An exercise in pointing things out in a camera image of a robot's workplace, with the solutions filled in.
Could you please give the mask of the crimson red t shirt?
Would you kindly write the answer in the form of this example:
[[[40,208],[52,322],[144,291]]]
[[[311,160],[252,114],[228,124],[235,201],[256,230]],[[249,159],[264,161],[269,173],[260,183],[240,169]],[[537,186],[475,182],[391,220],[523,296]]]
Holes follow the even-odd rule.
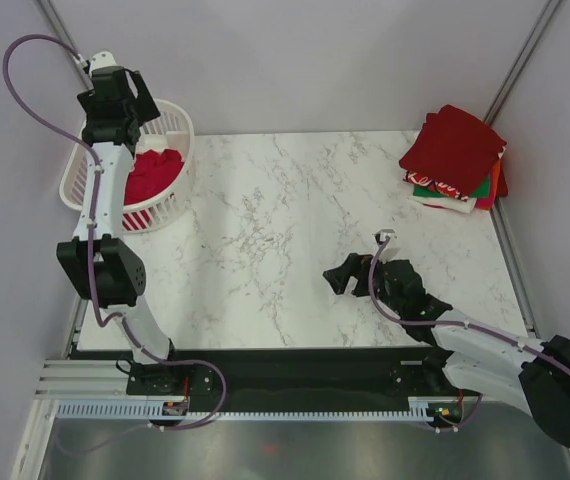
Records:
[[[137,154],[134,170],[127,178],[124,204],[141,203],[162,193],[178,177],[183,166],[183,156],[178,150],[148,150]]]

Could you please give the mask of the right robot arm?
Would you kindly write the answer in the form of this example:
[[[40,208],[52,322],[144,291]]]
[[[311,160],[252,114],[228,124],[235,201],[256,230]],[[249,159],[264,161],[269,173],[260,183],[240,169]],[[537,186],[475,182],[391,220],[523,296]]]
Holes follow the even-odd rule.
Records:
[[[382,316],[435,348],[422,371],[430,391],[455,387],[499,400],[570,449],[570,339],[543,341],[481,324],[429,294],[407,260],[351,253],[322,276],[337,295],[354,280],[353,296],[369,297]]]

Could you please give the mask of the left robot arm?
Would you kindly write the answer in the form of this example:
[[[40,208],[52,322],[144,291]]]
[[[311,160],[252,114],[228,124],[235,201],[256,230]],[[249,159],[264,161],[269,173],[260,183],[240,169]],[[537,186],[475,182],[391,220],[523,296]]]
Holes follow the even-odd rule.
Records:
[[[93,55],[88,75],[91,87],[78,96],[86,115],[77,139],[86,151],[84,199],[72,238],[58,244],[56,255],[77,293],[90,302],[97,325],[117,325],[134,361],[155,363],[150,382],[173,393],[185,371],[168,359],[172,342],[145,299],[145,266],[125,244],[122,226],[140,128],[160,112],[142,76],[118,65],[112,53]]]

